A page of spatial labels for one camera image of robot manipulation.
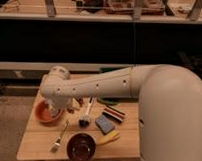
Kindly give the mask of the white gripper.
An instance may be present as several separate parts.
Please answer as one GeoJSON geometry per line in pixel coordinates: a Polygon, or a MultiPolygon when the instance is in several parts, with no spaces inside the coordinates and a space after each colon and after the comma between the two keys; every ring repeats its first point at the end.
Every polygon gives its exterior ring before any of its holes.
{"type": "Polygon", "coordinates": [[[58,107],[58,106],[53,102],[53,100],[47,99],[47,100],[46,100],[46,103],[47,103],[47,105],[48,105],[47,110],[48,110],[49,115],[50,115],[51,117],[56,117],[56,116],[58,116],[59,113],[62,112],[62,109],[61,109],[60,107],[58,107]]]}

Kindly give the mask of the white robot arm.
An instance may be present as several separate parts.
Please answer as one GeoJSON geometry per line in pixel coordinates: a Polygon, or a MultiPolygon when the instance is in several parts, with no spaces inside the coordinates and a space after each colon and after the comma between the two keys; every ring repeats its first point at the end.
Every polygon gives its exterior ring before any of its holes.
{"type": "Polygon", "coordinates": [[[141,161],[202,161],[202,80],[187,68],[137,65],[72,79],[54,66],[40,93],[57,109],[71,98],[136,98],[141,161]]]}

